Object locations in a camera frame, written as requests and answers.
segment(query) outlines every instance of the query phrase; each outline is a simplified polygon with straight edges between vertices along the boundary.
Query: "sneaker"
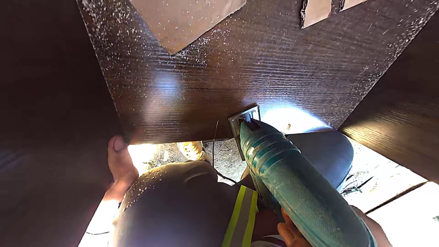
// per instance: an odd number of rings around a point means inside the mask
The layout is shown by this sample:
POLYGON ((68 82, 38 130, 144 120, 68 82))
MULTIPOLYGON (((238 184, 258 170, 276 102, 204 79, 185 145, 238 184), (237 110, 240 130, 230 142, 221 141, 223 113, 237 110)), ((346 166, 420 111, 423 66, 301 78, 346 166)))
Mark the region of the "sneaker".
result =
POLYGON ((206 160, 212 164, 212 158, 203 150, 203 143, 198 142, 179 142, 178 149, 188 160, 206 160))

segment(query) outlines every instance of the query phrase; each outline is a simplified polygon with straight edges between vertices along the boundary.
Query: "reflective safety vest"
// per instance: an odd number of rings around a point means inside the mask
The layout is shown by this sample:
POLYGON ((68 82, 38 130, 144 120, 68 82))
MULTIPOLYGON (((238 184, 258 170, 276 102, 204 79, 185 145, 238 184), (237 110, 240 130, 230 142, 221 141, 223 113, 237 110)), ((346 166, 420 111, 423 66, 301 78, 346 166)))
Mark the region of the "reflective safety vest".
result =
POLYGON ((250 247, 258 212, 257 199, 256 191, 241 185, 221 247, 250 247))

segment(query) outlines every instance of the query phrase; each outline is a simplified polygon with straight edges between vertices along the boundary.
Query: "person's hand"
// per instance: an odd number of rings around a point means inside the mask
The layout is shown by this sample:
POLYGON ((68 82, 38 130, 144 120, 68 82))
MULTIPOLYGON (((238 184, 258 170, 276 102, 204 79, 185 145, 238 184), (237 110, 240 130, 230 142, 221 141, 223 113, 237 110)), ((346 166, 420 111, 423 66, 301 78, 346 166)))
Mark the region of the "person's hand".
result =
POLYGON ((385 235, 383 228, 373 219, 365 215, 360 209, 355 206, 351 206, 355 213, 363 220, 367 225, 375 240, 377 241, 378 247, 392 247, 387 236, 385 235))
POLYGON ((108 166, 114 182, 110 185, 102 201, 121 202, 125 192, 139 177, 128 153, 128 145, 121 135, 113 136, 108 142, 108 166))
POLYGON ((282 216, 285 223, 279 223, 277 230, 279 234, 284 238, 284 242, 288 247, 312 247, 311 244, 303 237, 299 232, 296 225, 288 216, 287 212, 282 208, 282 216))

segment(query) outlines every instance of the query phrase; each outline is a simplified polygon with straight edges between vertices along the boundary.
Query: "yellow reflective stripe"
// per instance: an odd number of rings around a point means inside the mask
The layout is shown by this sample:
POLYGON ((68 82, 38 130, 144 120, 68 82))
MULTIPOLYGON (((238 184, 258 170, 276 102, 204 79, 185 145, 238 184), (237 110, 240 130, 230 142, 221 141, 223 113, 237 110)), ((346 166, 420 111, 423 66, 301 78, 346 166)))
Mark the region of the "yellow reflective stripe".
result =
POLYGON ((230 218, 229 226, 227 227, 226 235, 224 236, 223 244, 221 245, 221 247, 230 246, 233 232, 235 231, 235 226, 239 219, 239 212, 241 211, 241 205, 242 205, 242 200, 244 199, 245 188, 246 188, 245 186, 241 185, 241 188, 239 189, 238 196, 236 197, 235 207, 233 208, 232 217, 230 218))
POLYGON ((258 207, 256 205, 258 199, 258 194, 256 191, 253 191, 252 196, 252 204, 250 208, 250 214, 248 216, 248 223, 247 227, 245 228, 244 238, 242 239, 242 247, 250 247, 250 244, 252 243, 252 235, 253 235, 253 228, 255 226, 255 217, 256 217, 256 211, 258 210, 258 207))

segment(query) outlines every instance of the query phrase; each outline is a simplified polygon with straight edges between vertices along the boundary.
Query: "wood grain laminate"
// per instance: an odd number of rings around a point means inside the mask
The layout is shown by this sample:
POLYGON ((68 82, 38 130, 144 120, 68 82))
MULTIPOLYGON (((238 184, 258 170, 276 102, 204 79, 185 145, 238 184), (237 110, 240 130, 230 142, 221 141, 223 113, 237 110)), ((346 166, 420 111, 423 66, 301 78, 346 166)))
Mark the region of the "wood grain laminate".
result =
POLYGON ((77 247, 112 182, 116 110, 74 0, 0 6, 0 245, 77 247))
POLYGON ((439 183, 439 14, 405 49, 340 131, 439 183))
POLYGON ((128 0, 78 0, 132 144, 213 139, 217 121, 216 137, 231 138, 227 117, 255 103, 287 134, 317 124, 300 111, 338 128, 438 3, 369 0, 338 12, 333 2, 329 18, 300 29, 301 2, 249 0, 169 56, 128 0), (292 122, 300 127, 287 131, 292 122))

